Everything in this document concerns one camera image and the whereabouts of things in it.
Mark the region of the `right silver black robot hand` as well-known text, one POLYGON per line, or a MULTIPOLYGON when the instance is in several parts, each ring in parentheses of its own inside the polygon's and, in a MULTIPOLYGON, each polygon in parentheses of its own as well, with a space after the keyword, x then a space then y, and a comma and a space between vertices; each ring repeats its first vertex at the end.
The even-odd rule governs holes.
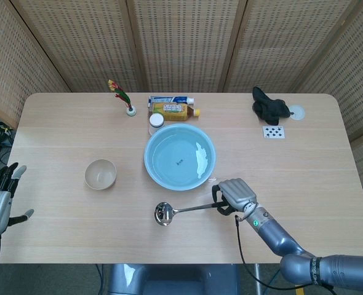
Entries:
POLYGON ((254 191, 241 178, 228 179, 212 186, 212 197, 216 204, 217 193, 221 192, 221 205, 217 211, 228 216, 233 212, 243 212, 249 216, 258 206, 254 191))

